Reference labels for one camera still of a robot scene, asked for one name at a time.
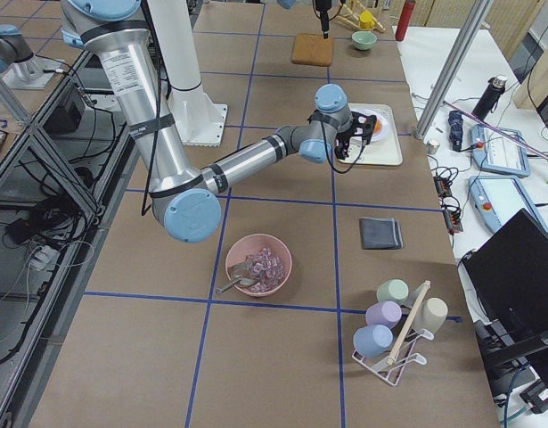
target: red bottle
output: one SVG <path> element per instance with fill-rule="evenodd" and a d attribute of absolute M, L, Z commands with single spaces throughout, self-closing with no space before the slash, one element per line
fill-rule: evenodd
<path fill-rule="evenodd" d="M 400 20 L 398 20 L 397 33 L 395 34 L 397 42 L 402 42 L 405 39 L 406 30 L 408 29 L 408 24 L 410 24 L 410 18 L 413 16 L 415 6 L 416 0 L 405 1 L 402 13 L 400 13 Z"/>

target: black monitor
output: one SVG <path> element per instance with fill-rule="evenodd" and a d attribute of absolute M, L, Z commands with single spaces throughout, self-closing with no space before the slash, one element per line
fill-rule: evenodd
<path fill-rule="evenodd" d="M 548 332 L 548 234 L 526 210 L 462 263 L 487 316 L 515 342 Z M 548 388 L 548 348 L 527 354 Z"/>

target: white desk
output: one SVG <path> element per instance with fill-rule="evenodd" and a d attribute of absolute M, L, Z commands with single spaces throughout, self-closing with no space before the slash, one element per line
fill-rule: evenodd
<path fill-rule="evenodd" d="M 429 97 L 432 86 L 436 83 L 438 75 L 442 70 L 444 62 L 454 44 L 459 29 L 431 29 L 416 28 L 408 29 L 405 40 L 398 43 L 398 49 L 401 53 L 403 68 L 405 69 L 406 80 L 411 88 L 411 92 L 418 95 Z M 486 89 L 487 81 L 496 75 L 503 74 L 509 77 L 507 87 L 510 88 L 517 79 L 509 64 L 501 54 L 491 35 L 487 30 L 481 30 L 473 45 L 471 46 L 466 58 L 457 72 L 456 79 L 446 95 L 448 102 L 457 99 L 469 97 L 480 97 Z M 540 136 L 544 129 L 544 123 L 535 111 L 519 110 L 513 102 L 507 107 L 514 86 L 504 94 L 497 106 L 495 113 L 489 113 L 486 121 L 492 125 L 502 128 L 519 129 L 528 144 L 535 148 L 548 152 L 548 143 Z M 457 105 L 471 111 L 477 100 L 460 102 Z M 420 117 L 421 108 L 425 102 L 413 98 L 413 104 L 417 116 Z M 430 131 L 424 141 L 436 139 L 440 143 L 440 148 L 434 156 L 440 166 L 457 167 L 458 169 L 467 169 L 470 166 L 470 153 L 458 153 L 451 150 L 448 141 L 449 126 L 447 124 L 448 107 L 440 108 Z M 464 141 L 462 147 L 470 144 L 470 129 L 475 125 L 470 120 L 464 119 Z M 543 135 L 548 138 L 548 131 L 545 129 Z M 533 158 L 529 159 L 531 167 L 531 176 L 522 179 L 522 183 L 527 189 L 531 199 L 535 203 L 548 202 L 548 163 L 544 160 Z M 430 160 L 430 166 L 436 166 L 433 160 Z M 468 178 L 475 177 L 479 173 L 475 163 L 471 164 L 471 169 L 461 172 L 452 186 L 453 194 L 458 198 L 461 205 L 466 202 L 468 194 Z M 490 175 L 487 172 L 481 172 L 482 175 Z M 548 226 L 548 207 L 539 209 L 545 223 Z M 481 217 L 472 202 L 466 204 L 462 218 L 463 233 L 454 237 L 454 256 L 459 259 L 467 251 L 479 248 L 489 237 L 491 233 L 484 225 Z M 475 311 L 475 293 L 470 288 L 470 280 L 465 273 L 461 272 L 463 288 L 466 295 L 473 297 L 469 299 L 470 312 L 475 319 L 481 316 Z M 511 395 L 509 416 L 523 406 L 523 401 L 517 392 Z M 542 415 L 534 415 L 527 412 L 525 415 L 508 423 L 510 427 L 521 428 L 547 428 L 548 410 Z"/>

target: power plug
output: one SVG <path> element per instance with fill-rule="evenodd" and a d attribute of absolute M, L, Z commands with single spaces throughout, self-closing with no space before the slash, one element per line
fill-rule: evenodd
<path fill-rule="evenodd" d="M 40 251 L 37 251 L 32 256 L 29 266 L 32 270 L 40 272 L 44 270 L 46 266 L 50 264 L 52 259 L 58 254 L 58 251 L 49 245 L 42 247 Z"/>

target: green bowl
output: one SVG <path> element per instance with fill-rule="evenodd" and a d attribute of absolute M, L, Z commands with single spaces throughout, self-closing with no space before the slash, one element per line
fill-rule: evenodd
<path fill-rule="evenodd" d="M 371 31 L 357 31 L 352 38 L 353 46 L 359 51 L 371 49 L 377 43 L 377 37 Z"/>

